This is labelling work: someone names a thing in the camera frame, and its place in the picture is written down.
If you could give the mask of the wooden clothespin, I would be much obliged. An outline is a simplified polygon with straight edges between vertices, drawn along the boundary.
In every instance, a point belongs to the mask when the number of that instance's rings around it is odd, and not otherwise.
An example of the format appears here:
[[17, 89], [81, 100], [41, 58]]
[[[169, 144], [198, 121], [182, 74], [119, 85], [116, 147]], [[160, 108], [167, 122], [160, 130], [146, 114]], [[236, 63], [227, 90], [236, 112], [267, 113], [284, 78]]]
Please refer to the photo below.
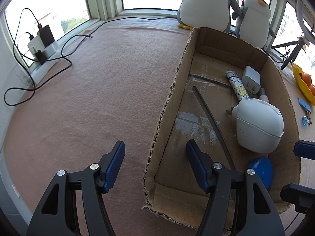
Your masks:
[[309, 113], [308, 111], [306, 111], [306, 113], [307, 113], [307, 118], [308, 118], [309, 125], [311, 125], [312, 124], [311, 113]]

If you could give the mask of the blue round tape measure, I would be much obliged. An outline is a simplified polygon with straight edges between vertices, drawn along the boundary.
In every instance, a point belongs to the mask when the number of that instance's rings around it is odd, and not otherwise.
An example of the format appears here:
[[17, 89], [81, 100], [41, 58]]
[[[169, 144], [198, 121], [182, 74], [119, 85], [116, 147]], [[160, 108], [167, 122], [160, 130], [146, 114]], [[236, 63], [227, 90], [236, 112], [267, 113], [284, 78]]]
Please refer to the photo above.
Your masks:
[[269, 190], [273, 181], [273, 165], [268, 157], [261, 156], [251, 160], [247, 168], [253, 169], [258, 175], [265, 188]]

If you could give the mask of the white lotion bottle grey cap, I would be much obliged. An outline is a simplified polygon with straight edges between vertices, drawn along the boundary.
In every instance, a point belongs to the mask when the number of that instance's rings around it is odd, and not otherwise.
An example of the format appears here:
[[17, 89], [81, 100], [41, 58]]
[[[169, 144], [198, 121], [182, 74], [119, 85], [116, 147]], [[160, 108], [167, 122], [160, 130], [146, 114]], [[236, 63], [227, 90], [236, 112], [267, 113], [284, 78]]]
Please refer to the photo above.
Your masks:
[[265, 89], [264, 88], [260, 88], [259, 91], [257, 92], [257, 95], [259, 97], [260, 100], [269, 103], [269, 99], [266, 95]]

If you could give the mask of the white wall charger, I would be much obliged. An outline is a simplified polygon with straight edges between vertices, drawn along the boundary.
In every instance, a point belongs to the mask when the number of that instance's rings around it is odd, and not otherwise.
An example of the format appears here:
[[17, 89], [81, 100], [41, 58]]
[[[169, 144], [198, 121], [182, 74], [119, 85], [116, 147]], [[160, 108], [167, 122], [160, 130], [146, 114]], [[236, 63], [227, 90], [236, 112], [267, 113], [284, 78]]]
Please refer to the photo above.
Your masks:
[[260, 90], [260, 74], [250, 66], [245, 67], [241, 79], [245, 89], [251, 94], [257, 94]]

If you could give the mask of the patterned lighter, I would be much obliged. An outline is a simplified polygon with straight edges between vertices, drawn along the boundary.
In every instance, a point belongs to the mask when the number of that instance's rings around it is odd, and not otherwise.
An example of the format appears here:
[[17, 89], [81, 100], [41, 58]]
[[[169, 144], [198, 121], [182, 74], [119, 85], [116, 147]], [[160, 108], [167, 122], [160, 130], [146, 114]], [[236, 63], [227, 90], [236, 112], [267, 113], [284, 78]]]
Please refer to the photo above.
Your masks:
[[242, 99], [248, 99], [249, 95], [237, 73], [233, 70], [228, 70], [226, 71], [226, 76], [238, 100], [241, 101]]

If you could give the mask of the clear blue small bottle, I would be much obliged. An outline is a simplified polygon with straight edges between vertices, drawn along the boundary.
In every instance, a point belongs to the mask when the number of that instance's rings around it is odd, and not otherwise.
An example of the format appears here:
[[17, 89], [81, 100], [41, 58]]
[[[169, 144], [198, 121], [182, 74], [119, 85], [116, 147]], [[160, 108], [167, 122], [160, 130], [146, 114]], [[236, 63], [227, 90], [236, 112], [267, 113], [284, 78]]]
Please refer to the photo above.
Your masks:
[[307, 118], [307, 116], [303, 116], [303, 117], [302, 117], [302, 125], [303, 125], [304, 127], [308, 127], [309, 124], [310, 124], [310, 122], [309, 122], [309, 119]]

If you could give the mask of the blue plastic card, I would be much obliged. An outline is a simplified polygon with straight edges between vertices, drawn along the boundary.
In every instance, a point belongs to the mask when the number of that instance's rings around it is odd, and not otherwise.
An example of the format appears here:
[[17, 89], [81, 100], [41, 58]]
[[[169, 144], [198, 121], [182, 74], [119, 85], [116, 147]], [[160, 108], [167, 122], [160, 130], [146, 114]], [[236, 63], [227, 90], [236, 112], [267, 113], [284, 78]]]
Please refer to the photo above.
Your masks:
[[303, 107], [305, 109], [305, 111], [307, 111], [308, 113], [311, 113], [311, 108], [310, 106], [301, 98], [297, 98], [298, 99], [298, 103], [301, 107]]

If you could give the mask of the white egg-shaped device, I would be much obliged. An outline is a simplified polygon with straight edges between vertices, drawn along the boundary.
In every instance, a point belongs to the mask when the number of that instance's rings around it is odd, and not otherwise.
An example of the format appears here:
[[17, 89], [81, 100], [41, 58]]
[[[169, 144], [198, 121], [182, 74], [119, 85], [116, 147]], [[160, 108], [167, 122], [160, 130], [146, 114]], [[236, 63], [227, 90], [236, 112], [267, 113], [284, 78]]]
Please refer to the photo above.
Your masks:
[[232, 110], [240, 146], [256, 153], [272, 153], [284, 134], [280, 110], [263, 100], [244, 98]]

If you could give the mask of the orange fruit upper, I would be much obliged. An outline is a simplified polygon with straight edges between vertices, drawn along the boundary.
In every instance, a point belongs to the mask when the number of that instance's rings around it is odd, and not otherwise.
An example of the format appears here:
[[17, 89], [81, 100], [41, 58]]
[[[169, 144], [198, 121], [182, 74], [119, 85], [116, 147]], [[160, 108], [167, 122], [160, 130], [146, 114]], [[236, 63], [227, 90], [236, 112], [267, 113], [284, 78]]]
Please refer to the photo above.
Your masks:
[[301, 78], [302, 78], [303, 82], [305, 82], [308, 87], [312, 85], [312, 78], [309, 74], [303, 73]]

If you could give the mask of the yellow fruit bowl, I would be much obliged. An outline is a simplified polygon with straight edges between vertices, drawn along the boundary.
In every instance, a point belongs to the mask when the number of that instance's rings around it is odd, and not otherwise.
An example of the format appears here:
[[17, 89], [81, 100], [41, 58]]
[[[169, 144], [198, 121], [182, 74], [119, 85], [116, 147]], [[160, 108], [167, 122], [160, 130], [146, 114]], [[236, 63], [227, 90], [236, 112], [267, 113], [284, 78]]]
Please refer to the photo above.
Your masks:
[[315, 105], [315, 97], [312, 94], [311, 90], [307, 86], [306, 82], [302, 79], [302, 75], [304, 71], [295, 63], [292, 65], [293, 75], [295, 78], [295, 82], [306, 99], [313, 105]]

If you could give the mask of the brown cardboard box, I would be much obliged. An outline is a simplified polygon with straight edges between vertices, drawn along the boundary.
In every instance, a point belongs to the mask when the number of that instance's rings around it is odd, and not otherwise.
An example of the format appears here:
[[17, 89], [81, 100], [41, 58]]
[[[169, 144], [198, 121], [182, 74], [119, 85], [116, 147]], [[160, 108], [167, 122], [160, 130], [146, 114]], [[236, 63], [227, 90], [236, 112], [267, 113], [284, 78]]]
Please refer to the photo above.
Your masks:
[[269, 154], [274, 176], [269, 194], [281, 217], [289, 203], [280, 199], [288, 183], [300, 181], [301, 160], [294, 156], [298, 126], [284, 80], [273, 61], [245, 41], [210, 28], [194, 29], [188, 38], [173, 84], [157, 123], [157, 131], [144, 171], [145, 209], [190, 228], [198, 228], [209, 196], [199, 188], [186, 158], [186, 143], [193, 139], [212, 160], [229, 166], [220, 142], [199, 105], [192, 88], [196, 87], [223, 133], [231, 151], [232, 163], [244, 171], [257, 157], [238, 144], [236, 124], [227, 110], [238, 104], [226, 72], [241, 76], [251, 65], [260, 73], [268, 99], [284, 121], [284, 135]]

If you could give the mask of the black tripod stand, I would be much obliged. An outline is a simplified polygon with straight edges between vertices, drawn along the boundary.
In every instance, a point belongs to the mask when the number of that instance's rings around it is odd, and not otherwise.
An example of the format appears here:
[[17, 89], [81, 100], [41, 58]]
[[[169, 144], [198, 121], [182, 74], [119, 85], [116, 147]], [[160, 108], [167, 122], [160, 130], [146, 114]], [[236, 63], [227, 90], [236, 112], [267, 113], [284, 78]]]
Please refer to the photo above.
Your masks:
[[307, 45], [307, 43], [308, 43], [307, 38], [305, 36], [300, 36], [298, 38], [298, 41], [290, 41], [283, 44], [274, 45], [271, 47], [272, 49], [275, 50], [277, 48], [295, 45], [294, 49], [290, 52], [288, 58], [282, 63], [281, 70], [284, 70], [285, 67], [287, 67], [290, 63], [293, 63], [296, 60], [300, 50], [302, 50], [303, 47]]

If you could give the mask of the small plush penguin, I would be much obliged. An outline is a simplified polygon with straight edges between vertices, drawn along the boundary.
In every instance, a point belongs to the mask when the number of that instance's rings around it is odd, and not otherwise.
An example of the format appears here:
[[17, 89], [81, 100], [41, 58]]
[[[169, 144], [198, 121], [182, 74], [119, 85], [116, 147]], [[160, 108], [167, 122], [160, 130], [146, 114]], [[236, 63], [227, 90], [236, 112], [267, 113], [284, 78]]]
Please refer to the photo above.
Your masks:
[[275, 38], [270, 28], [271, 10], [264, 0], [243, 0], [240, 10], [241, 16], [232, 13], [232, 19], [236, 21], [236, 37], [260, 49], [266, 44], [269, 35]]

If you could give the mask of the white power strip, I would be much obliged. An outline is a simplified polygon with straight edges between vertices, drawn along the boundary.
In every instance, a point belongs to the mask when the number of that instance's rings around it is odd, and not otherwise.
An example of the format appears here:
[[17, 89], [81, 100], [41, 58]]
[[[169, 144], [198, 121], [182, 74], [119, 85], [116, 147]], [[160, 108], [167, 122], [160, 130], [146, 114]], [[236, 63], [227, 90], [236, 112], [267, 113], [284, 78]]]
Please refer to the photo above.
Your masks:
[[32, 71], [31, 77], [35, 84], [38, 85], [40, 81], [45, 77], [48, 71], [57, 63], [61, 58], [61, 47], [57, 41], [50, 44], [45, 50], [44, 55], [48, 55], [48, 58]]

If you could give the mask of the white charger on strip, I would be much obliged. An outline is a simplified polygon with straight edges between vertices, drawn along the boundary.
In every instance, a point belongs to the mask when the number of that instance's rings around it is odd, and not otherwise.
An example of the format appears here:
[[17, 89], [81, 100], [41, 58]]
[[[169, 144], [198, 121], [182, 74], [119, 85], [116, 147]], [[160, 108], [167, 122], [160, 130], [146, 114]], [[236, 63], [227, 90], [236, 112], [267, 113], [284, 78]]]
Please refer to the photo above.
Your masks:
[[35, 55], [38, 51], [43, 52], [45, 49], [45, 45], [42, 42], [42, 39], [40, 36], [36, 35], [30, 35], [29, 36], [30, 42], [28, 43], [28, 48], [29, 51], [31, 52], [32, 55]]

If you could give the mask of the black power adapter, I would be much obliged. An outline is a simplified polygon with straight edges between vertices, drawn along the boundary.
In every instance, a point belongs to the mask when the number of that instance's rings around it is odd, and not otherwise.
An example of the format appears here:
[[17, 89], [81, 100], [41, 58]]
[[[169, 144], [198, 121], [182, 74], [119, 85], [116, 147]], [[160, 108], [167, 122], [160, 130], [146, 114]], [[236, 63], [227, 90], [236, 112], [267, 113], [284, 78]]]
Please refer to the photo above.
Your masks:
[[45, 27], [42, 27], [41, 29], [39, 29], [38, 36], [40, 37], [45, 47], [48, 47], [50, 44], [52, 44], [55, 41], [55, 38], [53, 37], [52, 31], [49, 25], [46, 25]]

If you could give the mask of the large plush penguin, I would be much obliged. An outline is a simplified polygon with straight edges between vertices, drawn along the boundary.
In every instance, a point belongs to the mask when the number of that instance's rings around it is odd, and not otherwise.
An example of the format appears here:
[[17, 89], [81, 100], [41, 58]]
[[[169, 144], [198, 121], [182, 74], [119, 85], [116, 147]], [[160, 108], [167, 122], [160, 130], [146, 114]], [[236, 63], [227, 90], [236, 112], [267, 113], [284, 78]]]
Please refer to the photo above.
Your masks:
[[242, 10], [236, 0], [182, 0], [177, 11], [178, 26], [229, 32], [231, 9], [235, 17], [242, 16]]

